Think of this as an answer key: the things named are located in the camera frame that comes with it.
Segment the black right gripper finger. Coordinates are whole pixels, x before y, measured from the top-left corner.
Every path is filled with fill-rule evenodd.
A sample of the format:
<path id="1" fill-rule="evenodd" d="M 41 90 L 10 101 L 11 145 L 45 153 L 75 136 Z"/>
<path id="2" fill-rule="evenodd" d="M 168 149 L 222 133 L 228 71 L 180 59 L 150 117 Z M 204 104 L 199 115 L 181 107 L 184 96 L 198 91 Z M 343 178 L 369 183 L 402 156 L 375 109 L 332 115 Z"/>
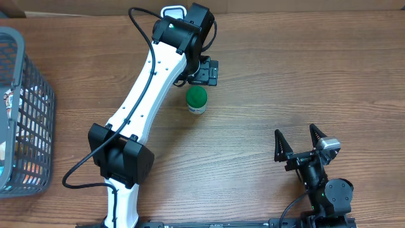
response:
<path id="1" fill-rule="evenodd" d="M 310 134 L 311 134 L 312 144 L 313 144 L 313 147 L 315 148 L 316 145 L 318 144 L 318 141 L 321 138 L 326 137 L 327 135 L 324 134 L 314 123 L 309 125 L 309 130 L 310 130 Z"/>
<path id="2" fill-rule="evenodd" d="M 294 152 L 289 146 L 288 142 L 285 140 L 284 135 L 280 130 L 275 130 L 275 156 L 274 160 L 276 162 L 285 162 L 289 159 L 290 155 Z"/>

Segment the green lid jar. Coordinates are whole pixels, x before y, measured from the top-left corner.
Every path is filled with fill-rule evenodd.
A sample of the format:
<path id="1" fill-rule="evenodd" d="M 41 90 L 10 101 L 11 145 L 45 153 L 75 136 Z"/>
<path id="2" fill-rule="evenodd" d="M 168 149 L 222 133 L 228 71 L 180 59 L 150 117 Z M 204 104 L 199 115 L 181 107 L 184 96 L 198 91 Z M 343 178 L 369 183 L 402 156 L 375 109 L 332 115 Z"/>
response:
<path id="1" fill-rule="evenodd" d="M 208 94 L 202 87 L 191 87 L 186 93 L 186 102 L 191 113 L 203 114 L 207 108 Z"/>

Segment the clear snack bag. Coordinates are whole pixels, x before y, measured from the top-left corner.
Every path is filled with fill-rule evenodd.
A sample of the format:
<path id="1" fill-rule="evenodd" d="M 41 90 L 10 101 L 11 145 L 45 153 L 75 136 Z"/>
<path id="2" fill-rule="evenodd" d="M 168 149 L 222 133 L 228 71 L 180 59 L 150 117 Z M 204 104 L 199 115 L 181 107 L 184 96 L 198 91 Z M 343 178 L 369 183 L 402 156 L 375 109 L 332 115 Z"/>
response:
<path id="1" fill-rule="evenodd" d="M 21 89 L 20 91 L 20 100 L 19 100 L 19 108 L 23 107 L 23 110 L 26 111 L 27 109 L 27 105 L 23 102 L 23 97 L 24 95 L 24 91 L 23 89 Z M 11 118 L 11 112 L 12 112 L 12 106 L 13 106 L 13 90 L 12 89 L 8 89 L 3 96 L 5 105 L 6 105 L 6 111 L 8 114 L 8 118 Z"/>

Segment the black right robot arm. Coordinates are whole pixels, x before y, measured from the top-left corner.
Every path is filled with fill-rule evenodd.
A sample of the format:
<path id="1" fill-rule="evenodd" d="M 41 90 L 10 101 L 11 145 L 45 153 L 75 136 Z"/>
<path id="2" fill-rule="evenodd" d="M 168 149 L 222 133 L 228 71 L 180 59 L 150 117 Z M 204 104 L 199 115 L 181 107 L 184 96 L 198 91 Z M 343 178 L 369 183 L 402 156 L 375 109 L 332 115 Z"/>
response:
<path id="1" fill-rule="evenodd" d="M 287 212 L 303 198 L 308 197 L 311 210 L 302 212 L 296 219 L 298 227 L 356 227 L 351 212 L 354 186 L 347 179 L 329 179 L 325 166 L 338 155 L 340 141 L 328 137 L 315 124 L 309 126 L 313 149 L 295 153 L 280 130 L 275 130 L 276 162 L 285 162 L 286 171 L 295 171 L 305 192 L 291 202 L 279 218 L 283 226 Z"/>

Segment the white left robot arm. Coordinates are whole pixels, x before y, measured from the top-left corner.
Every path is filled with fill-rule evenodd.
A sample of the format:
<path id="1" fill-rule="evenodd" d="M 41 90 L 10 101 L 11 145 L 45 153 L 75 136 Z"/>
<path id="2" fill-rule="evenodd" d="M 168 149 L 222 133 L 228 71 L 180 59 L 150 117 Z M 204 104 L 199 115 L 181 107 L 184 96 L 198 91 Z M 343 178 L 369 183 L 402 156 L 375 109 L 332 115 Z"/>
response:
<path id="1" fill-rule="evenodd" d="M 146 148 L 153 120 L 171 86 L 216 86 L 218 62 L 203 55 L 209 31 L 216 30 L 209 8 L 194 3 L 180 16 L 162 10 L 147 40 L 149 53 L 140 75 L 116 113 L 88 133 L 92 158 L 108 188 L 108 214 L 102 227 L 135 227 L 140 183 L 154 154 Z"/>

